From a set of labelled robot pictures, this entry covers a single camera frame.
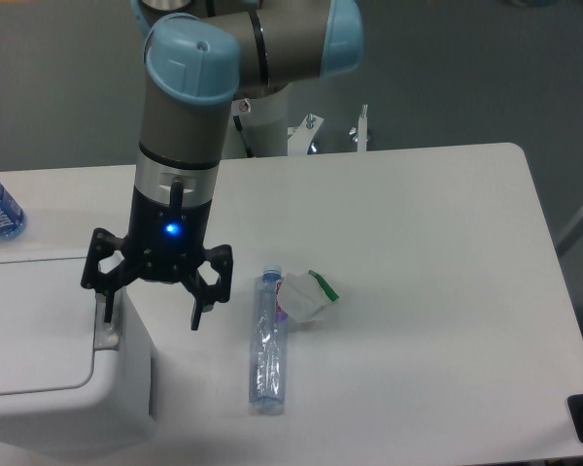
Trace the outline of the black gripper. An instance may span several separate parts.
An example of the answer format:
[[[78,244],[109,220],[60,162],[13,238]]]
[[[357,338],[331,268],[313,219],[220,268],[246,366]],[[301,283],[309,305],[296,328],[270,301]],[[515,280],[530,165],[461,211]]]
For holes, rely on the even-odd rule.
[[[203,247],[211,204],[173,211],[133,190],[127,234],[119,238],[104,228],[95,228],[86,255],[81,286],[104,299],[103,321],[111,323],[115,294],[137,278],[149,282],[178,283],[193,296],[190,329],[197,331],[202,315],[216,303],[230,299],[233,254],[231,245],[209,250]],[[100,263],[120,252],[122,260],[108,272]],[[207,283],[199,267],[208,263],[218,274]]]

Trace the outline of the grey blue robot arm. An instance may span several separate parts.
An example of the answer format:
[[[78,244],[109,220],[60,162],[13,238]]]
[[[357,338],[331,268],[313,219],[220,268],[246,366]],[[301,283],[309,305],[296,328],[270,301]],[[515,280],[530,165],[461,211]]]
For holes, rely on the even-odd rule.
[[[229,300],[233,256],[204,239],[232,103],[243,92],[348,73],[364,52],[354,1],[283,1],[226,9],[138,1],[148,26],[145,102],[128,228],[92,233],[81,284],[111,322],[136,280],[180,283],[191,326]]]

